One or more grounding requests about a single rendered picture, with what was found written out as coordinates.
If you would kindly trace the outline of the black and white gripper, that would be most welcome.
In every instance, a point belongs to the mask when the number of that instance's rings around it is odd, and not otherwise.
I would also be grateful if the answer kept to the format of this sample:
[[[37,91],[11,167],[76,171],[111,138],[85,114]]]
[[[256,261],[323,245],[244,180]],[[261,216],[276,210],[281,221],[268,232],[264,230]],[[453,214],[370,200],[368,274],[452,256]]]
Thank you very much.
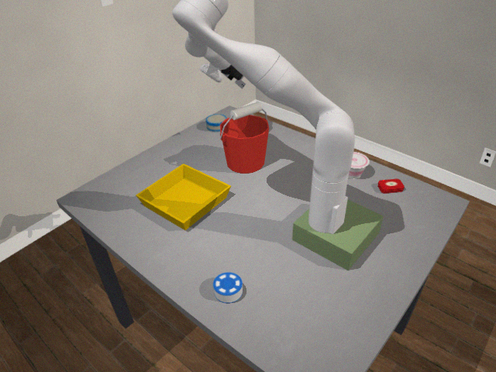
[[[222,73],[229,79],[236,79],[236,84],[243,88],[246,84],[242,81],[243,77],[237,69],[235,69],[228,61],[225,59],[219,64],[203,64],[200,66],[200,70],[213,79],[216,82],[221,82],[223,79]],[[222,72],[222,73],[221,73]],[[228,74],[228,75],[227,75]],[[233,76],[231,76],[231,75]]]

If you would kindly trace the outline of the yellow square tray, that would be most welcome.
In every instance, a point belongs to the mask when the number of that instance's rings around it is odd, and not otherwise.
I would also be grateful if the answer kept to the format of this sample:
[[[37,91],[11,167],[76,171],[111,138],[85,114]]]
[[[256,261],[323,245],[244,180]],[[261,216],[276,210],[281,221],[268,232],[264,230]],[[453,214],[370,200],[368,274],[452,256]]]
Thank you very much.
[[[136,197],[148,209],[186,230],[222,202],[230,188],[182,164]]]

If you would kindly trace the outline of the red mint tin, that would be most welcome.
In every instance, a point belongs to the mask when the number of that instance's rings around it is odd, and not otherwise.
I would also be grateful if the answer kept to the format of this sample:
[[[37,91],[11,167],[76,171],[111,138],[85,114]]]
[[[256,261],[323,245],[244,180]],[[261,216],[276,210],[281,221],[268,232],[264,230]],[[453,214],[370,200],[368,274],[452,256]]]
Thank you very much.
[[[384,194],[402,192],[404,189],[404,185],[399,179],[378,181],[378,187],[381,190],[381,192]]]

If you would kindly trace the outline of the white plastic cup with pink rim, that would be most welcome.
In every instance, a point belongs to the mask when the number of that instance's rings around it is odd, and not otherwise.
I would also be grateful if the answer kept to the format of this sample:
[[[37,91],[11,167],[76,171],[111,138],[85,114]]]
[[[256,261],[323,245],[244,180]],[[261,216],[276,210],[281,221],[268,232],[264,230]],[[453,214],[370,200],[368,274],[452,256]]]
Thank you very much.
[[[357,179],[361,176],[366,166],[369,164],[369,159],[362,153],[354,152],[353,161],[349,171],[348,178]]]

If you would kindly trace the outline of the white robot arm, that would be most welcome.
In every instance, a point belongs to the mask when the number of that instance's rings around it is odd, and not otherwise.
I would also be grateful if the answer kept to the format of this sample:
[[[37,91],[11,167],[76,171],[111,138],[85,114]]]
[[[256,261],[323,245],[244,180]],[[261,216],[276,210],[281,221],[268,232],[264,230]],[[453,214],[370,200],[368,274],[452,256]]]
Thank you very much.
[[[212,64],[225,59],[268,98],[298,111],[314,126],[308,223],[318,232],[334,234],[346,214],[355,145],[353,121],[273,48],[220,36],[214,26],[228,6],[228,0],[180,0],[172,14],[188,31],[185,49]]]

